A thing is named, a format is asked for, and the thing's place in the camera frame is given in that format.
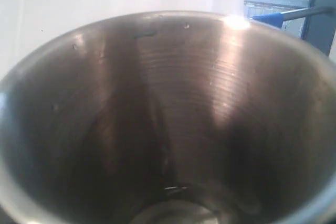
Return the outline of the stainless steel tumbler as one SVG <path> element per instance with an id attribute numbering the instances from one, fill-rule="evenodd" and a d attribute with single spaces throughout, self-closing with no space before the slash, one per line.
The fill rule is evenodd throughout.
<path id="1" fill-rule="evenodd" d="M 335 220 L 335 65 L 240 17 L 154 12 L 70 31 L 1 80 L 16 223 Z"/>

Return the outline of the grey metal post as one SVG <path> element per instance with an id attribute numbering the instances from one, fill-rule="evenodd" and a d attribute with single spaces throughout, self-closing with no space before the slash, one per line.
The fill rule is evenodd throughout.
<path id="1" fill-rule="evenodd" d="M 305 18 L 301 39 L 329 55 L 335 34 L 335 0 L 309 0 L 316 14 Z"/>

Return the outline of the blue-taped metal bar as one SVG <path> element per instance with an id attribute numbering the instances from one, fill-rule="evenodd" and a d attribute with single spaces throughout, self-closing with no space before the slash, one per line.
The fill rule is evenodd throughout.
<path id="1" fill-rule="evenodd" d="M 253 16 L 251 19 L 281 29 L 282 24 L 286 21 L 333 12 L 333 7 L 308 7 L 280 13 Z"/>

